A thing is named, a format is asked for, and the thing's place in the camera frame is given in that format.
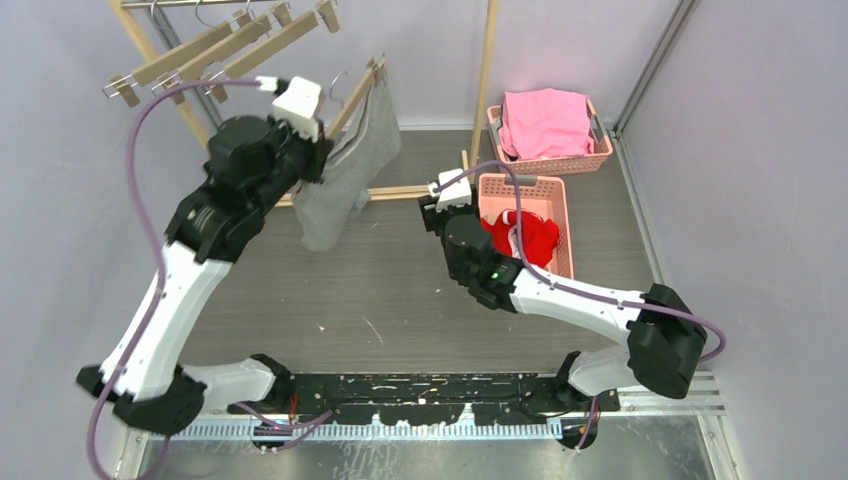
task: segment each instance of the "pink cloth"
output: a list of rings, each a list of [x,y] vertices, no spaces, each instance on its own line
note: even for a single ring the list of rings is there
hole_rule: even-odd
[[[501,144],[519,160],[581,156],[595,151],[586,95],[546,88],[505,93]]]

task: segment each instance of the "laundry basket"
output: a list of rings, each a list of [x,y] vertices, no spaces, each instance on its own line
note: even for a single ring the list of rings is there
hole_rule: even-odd
[[[493,224],[504,210],[515,209],[515,187],[508,175],[484,173],[477,186],[480,218]],[[521,208],[551,219],[559,227],[559,243],[554,258],[545,270],[563,277],[574,278],[571,261],[571,232],[568,228],[568,208],[565,204],[565,184],[559,178],[518,176]]]
[[[489,138],[492,140],[492,149],[495,151],[498,160],[512,167],[515,173],[528,175],[564,175],[568,173],[594,172],[601,168],[601,164],[612,153],[612,142],[607,134],[607,130],[598,118],[595,112],[595,106],[587,98],[586,112],[589,114],[589,120],[592,125],[589,133],[595,140],[595,153],[580,157],[538,158],[535,160],[512,161],[503,151],[503,147],[501,147],[501,136],[498,133],[502,125],[502,111],[503,108],[500,105],[489,107],[486,111],[489,117]]]

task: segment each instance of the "white wall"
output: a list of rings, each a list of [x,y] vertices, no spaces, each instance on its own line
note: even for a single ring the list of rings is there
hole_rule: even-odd
[[[627,127],[752,479],[845,478],[848,4],[701,2]]]
[[[293,15],[315,4],[291,2]],[[590,95],[607,121],[618,118],[677,0],[502,0],[489,103],[504,91],[544,87]],[[255,3],[257,14],[268,3]],[[238,6],[205,6],[215,24]],[[207,28],[193,8],[168,10],[183,40]],[[278,53],[257,74],[301,75],[346,95],[368,58],[386,52],[402,125],[471,125],[486,20],[485,0],[340,0],[341,30],[322,26]],[[267,101],[236,93],[222,113],[266,113]],[[333,108],[326,112],[334,113]]]
[[[138,109],[100,93],[141,58],[105,2],[11,2],[0,26],[0,478],[90,479],[94,402],[74,378],[114,348],[154,270],[123,170]],[[202,179],[203,151],[162,110],[144,131],[139,175],[164,228]],[[119,439],[106,414],[110,470]]]

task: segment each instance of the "folded cloth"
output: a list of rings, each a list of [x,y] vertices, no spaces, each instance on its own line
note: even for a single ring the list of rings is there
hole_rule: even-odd
[[[519,160],[582,156],[595,151],[586,95],[546,88],[504,94],[504,152]]]
[[[517,217],[515,210],[504,210],[494,224],[490,224],[485,218],[481,219],[483,228],[492,234],[495,250],[515,258],[520,257],[516,233]],[[527,261],[545,268],[553,260],[554,250],[559,243],[559,227],[556,222],[544,220],[533,212],[522,210],[521,233]]]
[[[347,219],[368,200],[368,183],[400,153],[400,128],[386,76],[383,68],[330,152],[324,183],[304,184],[292,196],[308,250],[325,251],[336,243]]]

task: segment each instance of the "red cloth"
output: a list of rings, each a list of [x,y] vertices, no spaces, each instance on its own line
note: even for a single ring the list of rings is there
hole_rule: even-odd
[[[495,249],[504,255],[518,258],[516,241],[515,210],[504,210],[498,215],[494,225],[481,219],[483,228],[492,234]],[[553,220],[526,210],[521,211],[521,233],[524,240],[524,254],[533,265],[545,268],[554,258],[554,249],[559,243],[559,227]]]

